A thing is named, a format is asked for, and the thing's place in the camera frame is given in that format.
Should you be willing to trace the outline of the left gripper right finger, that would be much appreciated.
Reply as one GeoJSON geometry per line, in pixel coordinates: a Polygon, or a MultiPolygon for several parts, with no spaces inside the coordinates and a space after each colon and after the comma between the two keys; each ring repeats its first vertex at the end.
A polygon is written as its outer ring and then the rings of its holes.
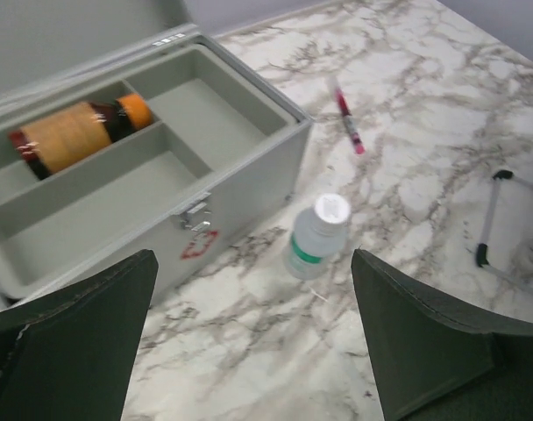
{"type": "Polygon", "coordinates": [[[386,420],[533,420],[533,324],[481,309],[365,250],[352,277],[386,420]]]}

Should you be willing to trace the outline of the white plastic bottle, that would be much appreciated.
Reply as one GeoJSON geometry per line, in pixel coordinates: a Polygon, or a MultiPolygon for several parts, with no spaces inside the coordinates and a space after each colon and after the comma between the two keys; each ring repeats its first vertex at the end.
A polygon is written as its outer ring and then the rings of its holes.
{"type": "Polygon", "coordinates": [[[319,277],[345,246],[351,213],[349,202],[335,193],[322,194],[301,211],[284,258],[288,272],[304,281],[319,277]]]}

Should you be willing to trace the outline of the grey metal first aid box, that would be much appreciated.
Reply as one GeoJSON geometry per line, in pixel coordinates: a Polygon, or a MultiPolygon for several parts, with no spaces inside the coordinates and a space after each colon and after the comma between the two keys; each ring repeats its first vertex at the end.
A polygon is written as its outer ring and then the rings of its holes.
{"type": "Polygon", "coordinates": [[[183,282],[290,198],[311,124],[183,1],[0,1],[0,310],[142,248],[183,282]],[[8,139],[130,93],[152,123],[45,180],[8,139]]]}

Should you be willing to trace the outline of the brown medicine bottle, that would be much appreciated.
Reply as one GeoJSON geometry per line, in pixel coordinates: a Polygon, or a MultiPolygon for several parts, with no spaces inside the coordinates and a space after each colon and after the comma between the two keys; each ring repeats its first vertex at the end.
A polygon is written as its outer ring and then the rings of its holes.
{"type": "Polygon", "coordinates": [[[21,126],[8,139],[44,180],[152,123],[145,100],[131,93],[112,103],[76,103],[21,126]]]}

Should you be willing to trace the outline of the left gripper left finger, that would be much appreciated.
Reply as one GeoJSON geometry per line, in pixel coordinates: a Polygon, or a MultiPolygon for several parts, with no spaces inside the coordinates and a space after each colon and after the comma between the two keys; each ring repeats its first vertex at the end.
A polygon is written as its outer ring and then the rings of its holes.
{"type": "Polygon", "coordinates": [[[0,312],[0,421],[119,420],[158,261],[140,250],[0,312]]]}

